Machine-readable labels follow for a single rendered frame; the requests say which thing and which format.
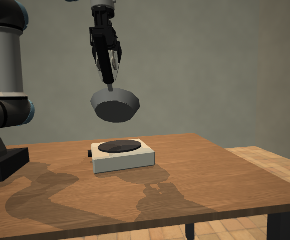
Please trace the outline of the grey frying pan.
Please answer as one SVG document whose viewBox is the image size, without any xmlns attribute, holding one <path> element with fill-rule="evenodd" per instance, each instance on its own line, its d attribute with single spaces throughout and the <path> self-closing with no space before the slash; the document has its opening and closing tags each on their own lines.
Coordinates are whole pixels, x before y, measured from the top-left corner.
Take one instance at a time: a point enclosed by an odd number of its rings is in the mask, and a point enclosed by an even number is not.
<svg viewBox="0 0 290 240">
<path fill-rule="evenodd" d="M 104 33 L 93 35 L 103 81 L 108 88 L 93 94 L 91 104 L 96 115 L 110 123 L 123 123 L 131 120 L 140 108 L 139 99 L 132 93 L 113 88 L 113 73 Z"/>
</svg>

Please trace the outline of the beige hot plate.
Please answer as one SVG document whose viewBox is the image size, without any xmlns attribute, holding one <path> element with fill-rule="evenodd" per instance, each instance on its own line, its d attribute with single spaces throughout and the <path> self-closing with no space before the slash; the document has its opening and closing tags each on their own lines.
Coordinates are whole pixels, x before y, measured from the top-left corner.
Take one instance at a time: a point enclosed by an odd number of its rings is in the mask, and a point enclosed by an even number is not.
<svg viewBox="0 0 290 240">
<path fill-rule="evenodd" d="M 140 139 L 93 143 L 88 157 L 92 157 L 94 174 L 155 165 L 155 152 Z"/>
</svg>

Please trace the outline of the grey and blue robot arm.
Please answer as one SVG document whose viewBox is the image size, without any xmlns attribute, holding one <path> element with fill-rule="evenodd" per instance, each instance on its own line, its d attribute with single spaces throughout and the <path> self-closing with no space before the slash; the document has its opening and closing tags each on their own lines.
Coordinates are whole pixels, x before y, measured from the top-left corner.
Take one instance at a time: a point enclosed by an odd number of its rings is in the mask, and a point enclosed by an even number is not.
<svg viewBox="0 0 290 240">
<path fill-rule="evenodd" d="M 19 39 L 28 22 L 21 3 L 0 0 L 0 128 L 25 125 L 34 117 L 34 105 L 23 92 Z"/>
</svg>

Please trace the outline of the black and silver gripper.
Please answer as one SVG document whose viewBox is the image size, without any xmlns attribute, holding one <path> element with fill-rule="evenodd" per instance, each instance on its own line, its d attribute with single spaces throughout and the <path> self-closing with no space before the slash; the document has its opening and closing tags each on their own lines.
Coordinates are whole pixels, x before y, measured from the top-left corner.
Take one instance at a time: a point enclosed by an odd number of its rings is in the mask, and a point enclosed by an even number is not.
<svg viewBox="0 0 290 240">
<path fill-rule="evenodd" d="M 100 12 L 100 13 L 99 13 Z M 111 51 L 111 61 L 113 68 L 113 81 L 115 82 L 118 74 L 118 69 L 120 65 L 122 50 L 120 46 L 120 41 L 117 41 L 116 31 L 112 26 L 110 26 L 109 19 L 114 18 L 114 10 L 106 6 L 97 7 L 94 6 L 92 10 L 92 16 L 94 17 L 95 27 L 89 28 L 90 33 L 90 45 L 92 48 L 92 54 L 95 60 L 96 68 L 101 81 L 103 82 L 103 77 L 100 69 L 100 64 L 95 48 L 95 43 L 93 40 L 93 35 L 95 33 L 104 33 L 106 37 L 108 50 Z"/>
</svg>

